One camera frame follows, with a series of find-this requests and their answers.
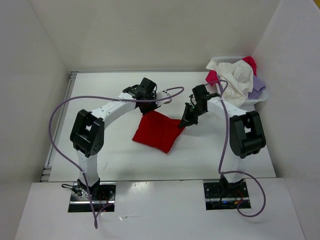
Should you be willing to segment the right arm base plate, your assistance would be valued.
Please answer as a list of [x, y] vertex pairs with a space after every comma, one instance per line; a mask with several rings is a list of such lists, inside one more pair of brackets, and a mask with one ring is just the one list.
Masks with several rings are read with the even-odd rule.
[[203, 190], [207, 211], [236, 210], [238, 204], [239, 209], [251, 209], [249, 192], [244, 180], [229, 188], [224, 188], [218, 179], [204, 181]]

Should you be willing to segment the red t shirt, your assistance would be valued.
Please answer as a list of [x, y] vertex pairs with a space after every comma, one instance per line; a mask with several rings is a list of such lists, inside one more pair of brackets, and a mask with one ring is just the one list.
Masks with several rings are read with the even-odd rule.
[[176, 139], [185, 129], [180, 128], [179, 124], [179, 119], [172, 119], [160, 112], [150, 111], [142, 116], [132, 140], [168, 154]]

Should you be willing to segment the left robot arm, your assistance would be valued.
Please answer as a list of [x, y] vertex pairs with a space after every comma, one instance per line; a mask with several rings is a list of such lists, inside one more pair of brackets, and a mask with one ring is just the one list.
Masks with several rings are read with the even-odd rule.
[[78, 156], [81, 168], [77, 183], [81, 193], [88, 200], [94, 200], [100, 193], [98, 174], [98, 153], [105, 140], [105, 130], [119, 117], [137, 108], [145, 114], [158, 108], [157, 84], [143, 78], [140, 84], [125, 88], [116, 98], [104, 106], [91, 111], [80, 110], [75, 118], [70, 140]]

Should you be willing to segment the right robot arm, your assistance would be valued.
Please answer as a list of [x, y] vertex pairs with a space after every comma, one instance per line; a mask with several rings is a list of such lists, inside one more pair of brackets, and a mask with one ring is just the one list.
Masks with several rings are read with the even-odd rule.
[[179, 128], [198, 124], [199, 116], [205, 113], [226, 121], [226, 137], [218, 173], [219, 191], [229, 197], [241, 186], [248, 160], [266, 146], [260, 115], [255, 110], [246, 111], [234, 106], [216, 92], [209, 93], [204, 84], [194, 87], [189, 98]]

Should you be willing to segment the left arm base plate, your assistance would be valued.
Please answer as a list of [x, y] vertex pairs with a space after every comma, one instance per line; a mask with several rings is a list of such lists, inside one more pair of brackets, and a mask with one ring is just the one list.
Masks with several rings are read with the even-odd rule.
[[[68, 212], [69, 213], [89, 213], [91, 206], [88, 195], [82, 190], [77, 182], [70, 184], [62, 184], [63, 188], [71, 190]], [[116, 183], [101, 182], [97, 193], [91, 197], [93, 209], [97, 213], [102, 209], [102, 212], [114, 212], [116, 200]]]

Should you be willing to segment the white t shirt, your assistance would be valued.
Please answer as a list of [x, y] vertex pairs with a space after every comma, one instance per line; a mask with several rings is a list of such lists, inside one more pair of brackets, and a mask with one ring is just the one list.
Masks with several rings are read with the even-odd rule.
[[228, 82], [222, 97], [236, 107], [242, 106], [249, 93], [253, 91], [254, 72], [252, 67], [244, 60], [235, 63], [217, 63], [211, 60], [206, 68], [215, 71], [220, 80]]

